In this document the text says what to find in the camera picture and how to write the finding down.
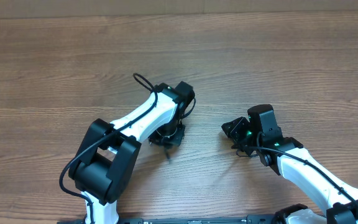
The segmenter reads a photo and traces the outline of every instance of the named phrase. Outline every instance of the wood grain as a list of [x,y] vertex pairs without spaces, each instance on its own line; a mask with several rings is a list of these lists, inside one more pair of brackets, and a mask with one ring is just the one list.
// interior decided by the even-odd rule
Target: wood grain
[[[0,20],[0,223],[84,215],[58,187],[92,121],[118,119],[147,92],[131,77],[193,85],[183,144],[144,144],[118,203],[123,217],[227,217],[303,203],[220,126],[271,103],[286,136],[358,188],[358,12]],[[65,183],[74,188],[70,179]]]

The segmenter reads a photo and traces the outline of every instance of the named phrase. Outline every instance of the wooden table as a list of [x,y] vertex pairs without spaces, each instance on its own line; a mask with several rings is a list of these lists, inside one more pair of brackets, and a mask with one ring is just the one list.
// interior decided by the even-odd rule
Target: wooden table
[[188,82],[197,105],[170,162],[142,146],[121,216],[232,217],[295,203],[321,213],[230,149],[221,125],[262,103],[285,136],[358,188],[358,11],[0,20],[0,223],[85,214],[58,176],[92,121],[147,98],[134,72]]

